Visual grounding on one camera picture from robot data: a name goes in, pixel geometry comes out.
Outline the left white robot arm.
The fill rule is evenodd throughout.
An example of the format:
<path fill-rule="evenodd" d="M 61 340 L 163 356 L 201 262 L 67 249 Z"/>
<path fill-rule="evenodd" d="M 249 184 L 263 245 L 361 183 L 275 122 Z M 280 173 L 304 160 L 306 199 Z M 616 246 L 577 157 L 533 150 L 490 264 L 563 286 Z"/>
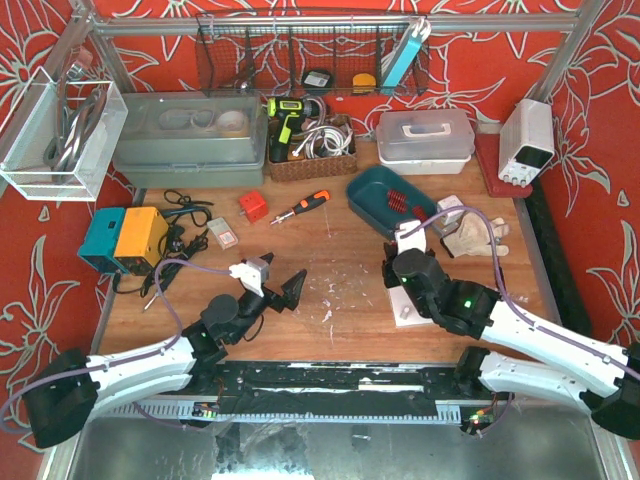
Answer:
<path fill-rule="evenodd" d="M 307 272 L 298 271 L 275 292 L 265 285 L 272 260 L 267 253 L 223 270 L 243 294 L 215 296 L 195 323 L 166 340 L 118 354 L 74 348 L 58 355 L 22 395 L 36 446 L 56 446 L 111 409 L 185 388 L 221 361 L 227 346 L 246 339 L 266 310 L 295 310 Z"/>

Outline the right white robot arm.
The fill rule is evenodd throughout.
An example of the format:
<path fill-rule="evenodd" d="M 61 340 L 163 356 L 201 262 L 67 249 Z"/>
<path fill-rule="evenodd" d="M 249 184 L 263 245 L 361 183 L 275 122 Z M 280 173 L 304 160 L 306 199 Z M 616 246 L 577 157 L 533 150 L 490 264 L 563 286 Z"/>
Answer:
<path fill-rule="evenodd" d="M 639 344 L 584 337 L 514 305 L 499 291 L 450 278 L 430 252 L 384 246 L 386 284 L 401 287 L 419 316 L 447 332 L 527 355 L 510 359 L 469 348 L 458 364 L 462 389 L 523 393 L 572 405 L 605 430 L 639 437 Z"/>

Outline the orange black screwdriver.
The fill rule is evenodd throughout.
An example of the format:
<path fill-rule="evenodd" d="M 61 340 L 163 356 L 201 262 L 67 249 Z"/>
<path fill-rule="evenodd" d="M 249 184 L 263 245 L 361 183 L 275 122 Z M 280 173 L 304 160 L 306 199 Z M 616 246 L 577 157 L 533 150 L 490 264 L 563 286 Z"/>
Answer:
<path fill-rule="evenodd" d="M 327 190 L 315 192 L 291 207 L 289 210 L 277 215 L 271 222 L 271 225 L 281 224 L 291 217 L 298 216 L 310 212 L 330 200 L 331 196 Z"/>

